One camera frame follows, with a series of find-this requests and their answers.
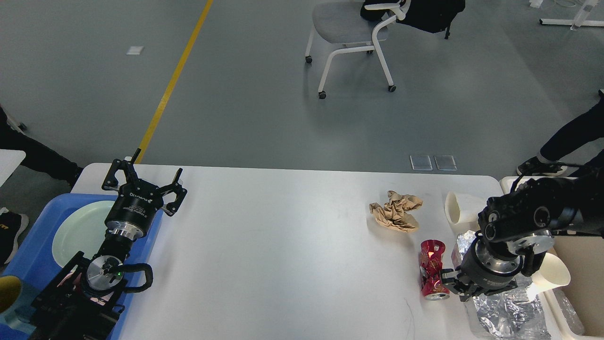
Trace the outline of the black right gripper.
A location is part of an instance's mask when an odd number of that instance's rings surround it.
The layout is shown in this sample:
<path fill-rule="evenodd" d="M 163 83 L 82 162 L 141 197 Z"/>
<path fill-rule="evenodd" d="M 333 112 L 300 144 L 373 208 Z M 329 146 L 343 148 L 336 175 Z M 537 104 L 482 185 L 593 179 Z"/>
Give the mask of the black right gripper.
<path fill-rule="evenodd" d="M 481 238 L 472 241 L 468 251 L 455 269 L 440 270 L 440 281 L 461 302 L 479 295 L 494 295 L 517 288 L 513 280 L 520 273 L 524 260 L 512 256 L 501 260 L 489 252 Z"/>

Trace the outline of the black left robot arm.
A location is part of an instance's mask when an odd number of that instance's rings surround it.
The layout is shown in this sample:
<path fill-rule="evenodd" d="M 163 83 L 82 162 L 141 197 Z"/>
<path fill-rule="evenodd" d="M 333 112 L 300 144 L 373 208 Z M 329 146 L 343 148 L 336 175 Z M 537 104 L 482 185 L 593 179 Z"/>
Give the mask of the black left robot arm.
<path fill-rule="evenodd" d="M 132 158 L 115 159 L 101 186 L 117 191 L 104 220 L 107 230 L 97 253 L 85 258 L 79 251 L 35 297 L 30 323 L 31 340 L 105 340 L 125 309 L 124 294 L 144 292 L 153 284 L 149 264 L 127 264 L 134 242 L 146 237 L 158 211 L 172 216 L 187 195 L 177 170 L 172 183 L 158 187 L 138 177 Z"/>

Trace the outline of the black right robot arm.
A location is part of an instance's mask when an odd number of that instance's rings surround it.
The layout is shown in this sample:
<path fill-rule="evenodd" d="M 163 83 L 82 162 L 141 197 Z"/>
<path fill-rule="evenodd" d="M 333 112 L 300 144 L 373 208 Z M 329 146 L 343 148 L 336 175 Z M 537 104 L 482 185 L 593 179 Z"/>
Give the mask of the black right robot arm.
<path fill-rule="evenodd" d="M 462 262 L 442 269 L 442 284 L 460 296 L 491 296 L 517 287 L 515 276 L 536 273 L 554 237 L 566 230 L 603 236 L 603 170 L 574 179 L 528 180 L 503 196 L 486 200 Z"/>

